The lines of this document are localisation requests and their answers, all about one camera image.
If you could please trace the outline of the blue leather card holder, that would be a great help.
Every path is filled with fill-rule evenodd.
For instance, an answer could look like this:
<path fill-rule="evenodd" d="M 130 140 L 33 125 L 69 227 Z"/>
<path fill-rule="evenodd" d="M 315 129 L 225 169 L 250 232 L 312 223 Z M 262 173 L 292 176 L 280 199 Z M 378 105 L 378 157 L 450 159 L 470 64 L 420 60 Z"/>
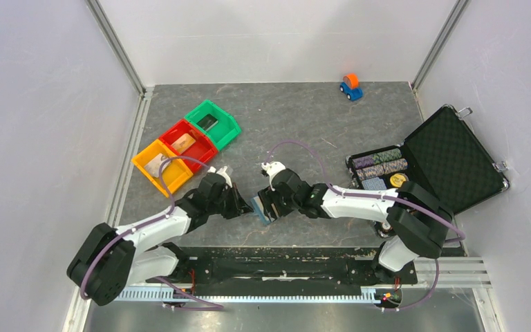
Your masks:
<path fill-rule="evenodd" d="M 270 225 L 274 220 L 266 212 L 261 199 L 258 196 L 254 196 L 251 199 L 254 213 L 258 216 L 260 222 L 264 225 Z"/>

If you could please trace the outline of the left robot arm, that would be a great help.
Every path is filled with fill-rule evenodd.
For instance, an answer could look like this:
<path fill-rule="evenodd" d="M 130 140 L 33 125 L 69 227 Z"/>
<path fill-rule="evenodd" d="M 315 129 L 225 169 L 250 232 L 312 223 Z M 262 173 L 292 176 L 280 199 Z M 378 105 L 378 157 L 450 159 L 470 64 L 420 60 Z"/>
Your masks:
<path fill-rule="evenodd" d="M 189 262 L 166 241 L 205 225 L 210 216 L 234 219 L 253 211 L 226 173 L 209 172 L 198 187 L 155 215 L 118 228 L 96 225 L 66 275 L 83 298 L 99 306 L 112 302 L 127 286 L 154 277 L 181 282 L 189 274 Z"/>

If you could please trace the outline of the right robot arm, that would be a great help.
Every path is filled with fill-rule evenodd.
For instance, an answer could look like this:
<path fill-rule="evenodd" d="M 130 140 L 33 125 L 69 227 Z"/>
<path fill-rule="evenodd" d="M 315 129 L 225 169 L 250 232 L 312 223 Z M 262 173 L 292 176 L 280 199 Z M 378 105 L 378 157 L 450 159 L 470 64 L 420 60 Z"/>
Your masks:
<path fill-rule="evenodd" d="M 311 219 L 364 219 L 391 229 L 393 236 L 380 246 L 371 264 L 380 282 L 391 281 L 419 257 L 437 259 L 442 254 L 451 212 L 414 182 L 368 191 L 327 183 L 310 185 L 291 169 L 268 173 L 268 178 L 269 186 L 252 199 L 266 225 L 298 212 Z"/>

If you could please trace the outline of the tan card in red bin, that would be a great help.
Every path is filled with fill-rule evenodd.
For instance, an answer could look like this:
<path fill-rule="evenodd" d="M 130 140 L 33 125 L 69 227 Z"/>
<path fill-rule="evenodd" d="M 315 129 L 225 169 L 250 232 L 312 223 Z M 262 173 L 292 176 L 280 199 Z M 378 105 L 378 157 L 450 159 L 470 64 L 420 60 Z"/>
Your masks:
<path fill-rule="evenodd" d="M 195 143 L 196 139 L 193 136 L 188 133 L 184 133 L 179 138 L 175 139 L 175 141 L 171 143 L 171 146 L 178 154 L 183 154 Z"/>

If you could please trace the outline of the dark card in green bin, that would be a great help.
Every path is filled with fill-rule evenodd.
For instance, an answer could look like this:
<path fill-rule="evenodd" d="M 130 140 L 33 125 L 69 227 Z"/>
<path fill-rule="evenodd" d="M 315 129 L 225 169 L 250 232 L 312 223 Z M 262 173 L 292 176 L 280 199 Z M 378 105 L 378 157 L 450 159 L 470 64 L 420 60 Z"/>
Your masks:
<path fill-rule="evenodd" d="M 218 123 L 218 119 L 215 118 L 212 114 L 207 114 L 201 120 L 197 122 L 197 125 L 204 131 L 209 131 Z"/>

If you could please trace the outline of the grey card in yellow bin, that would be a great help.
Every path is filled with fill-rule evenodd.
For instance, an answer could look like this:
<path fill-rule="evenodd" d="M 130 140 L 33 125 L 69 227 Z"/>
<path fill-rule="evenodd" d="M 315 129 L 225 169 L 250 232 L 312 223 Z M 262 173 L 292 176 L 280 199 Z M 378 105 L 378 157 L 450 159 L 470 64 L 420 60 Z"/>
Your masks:
<path fill-rule="evenodd" d="M 169 157 L 163 154 L 158 154 L 153 157 L 145 166 L 144 170 L 154 178 L 160 178 L 164 170 L 170 165 Z"/>

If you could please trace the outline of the blue playing card deck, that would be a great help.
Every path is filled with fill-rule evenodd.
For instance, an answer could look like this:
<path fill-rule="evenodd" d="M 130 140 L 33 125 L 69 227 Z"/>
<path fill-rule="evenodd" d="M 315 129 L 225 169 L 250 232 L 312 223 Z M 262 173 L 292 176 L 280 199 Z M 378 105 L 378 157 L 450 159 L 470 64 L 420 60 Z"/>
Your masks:
<path fill-rule="evenodd" d="M 379 177 L 363 180 L 362 187 L 364 190 L 370 190 L 370 191 L 380 191 L 380 190 L 387 189 L 387 186 L 384 180 Z"/>

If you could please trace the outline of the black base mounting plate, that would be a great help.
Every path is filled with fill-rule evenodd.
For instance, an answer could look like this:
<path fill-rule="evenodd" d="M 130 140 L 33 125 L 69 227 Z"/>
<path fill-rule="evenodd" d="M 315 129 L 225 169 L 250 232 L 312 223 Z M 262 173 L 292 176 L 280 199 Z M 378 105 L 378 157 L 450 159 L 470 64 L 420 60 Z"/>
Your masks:
<path fill-rule="evenodd" d="M 195 296 L 358 295 L 361 287 L 411 286 L 416 269 L 383 272 L 377 248 L 182 247 L 166 278 Z"/>

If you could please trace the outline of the yellow plastic bin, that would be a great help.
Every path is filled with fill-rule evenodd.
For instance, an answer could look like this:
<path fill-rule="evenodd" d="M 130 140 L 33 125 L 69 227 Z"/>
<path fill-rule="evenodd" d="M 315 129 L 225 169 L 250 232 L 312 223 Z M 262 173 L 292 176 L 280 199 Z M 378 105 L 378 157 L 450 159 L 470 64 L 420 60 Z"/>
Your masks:
<path fill-rule="evenodd" d="M 166 189 L 174 194 L 193 176 L 183 160 L 176 158 L 165 162 L 174 156 L 176 154 L 168 146 L 160 140 L 155 140 L 136 154 L 131 161 L 164 196 L 168 197 Z"/>

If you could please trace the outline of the green plastic bin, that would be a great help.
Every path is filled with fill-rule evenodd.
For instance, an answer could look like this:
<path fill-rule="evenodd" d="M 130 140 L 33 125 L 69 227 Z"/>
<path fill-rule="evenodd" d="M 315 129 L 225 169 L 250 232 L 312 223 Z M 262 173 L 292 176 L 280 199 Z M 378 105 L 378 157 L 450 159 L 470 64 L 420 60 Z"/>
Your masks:
<path fill-rule="evenodd" d="M 234 117 L 210 100 L 201 102 L 185 119 L 205 134 L 218 151 L 241 134 L 241 128 Z"/>

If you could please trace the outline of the red plastic bin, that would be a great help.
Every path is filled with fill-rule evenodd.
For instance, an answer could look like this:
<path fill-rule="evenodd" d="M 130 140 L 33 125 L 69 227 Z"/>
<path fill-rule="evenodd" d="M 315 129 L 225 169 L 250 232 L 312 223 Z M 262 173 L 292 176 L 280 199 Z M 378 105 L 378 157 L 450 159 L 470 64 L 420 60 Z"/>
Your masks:
<path fill-rule="evenodd" d="M 179 156 L 187 156 L 208 164 L 218 153 L 214 143 L 185 119 L 159 136 L 159 140 Z"/>

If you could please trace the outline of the yellow dealer chip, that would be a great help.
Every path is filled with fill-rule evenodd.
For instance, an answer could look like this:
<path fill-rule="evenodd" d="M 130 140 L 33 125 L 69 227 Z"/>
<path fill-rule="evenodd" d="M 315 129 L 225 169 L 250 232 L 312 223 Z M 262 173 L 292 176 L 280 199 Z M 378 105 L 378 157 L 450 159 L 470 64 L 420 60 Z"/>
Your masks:
<path fill-rule="evenodd" d="M 395 173 L 391 175 L 389 182 L 393 187 L 402 187 L 402 185 L 409 180 L 408 176 L 403 173 Z"/>

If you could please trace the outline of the blue orange toy car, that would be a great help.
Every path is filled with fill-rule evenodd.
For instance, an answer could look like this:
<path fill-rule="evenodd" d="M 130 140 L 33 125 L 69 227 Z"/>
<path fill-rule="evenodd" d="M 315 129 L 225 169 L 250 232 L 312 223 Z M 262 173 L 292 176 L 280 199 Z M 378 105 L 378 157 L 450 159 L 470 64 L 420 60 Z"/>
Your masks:
<path fill-rule="evenodd" d="M 354 73 L 349 73 L 343 77 L 343 81 L 339 86 L 339 90 L 350 101 L 356 101 L 363 97 L 364 92 L 360 87 L 358 76 Z"/>

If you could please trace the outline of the black poker chip case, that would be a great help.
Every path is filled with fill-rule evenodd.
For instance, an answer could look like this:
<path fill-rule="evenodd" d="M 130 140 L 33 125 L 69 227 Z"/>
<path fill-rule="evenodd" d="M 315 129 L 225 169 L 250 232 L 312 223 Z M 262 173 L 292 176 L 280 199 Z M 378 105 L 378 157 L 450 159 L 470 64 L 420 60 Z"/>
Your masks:
<path fill-rule="evenodd" d="M 449 207 L 455 215 L 510 187 L 505 174 L 450 104 L 442 105 L 399 145 L 354 154 L 347 170 L 358 189 L 363 187 L 361 158 L 397 149 L 408 163 L 407 178 Z"/>

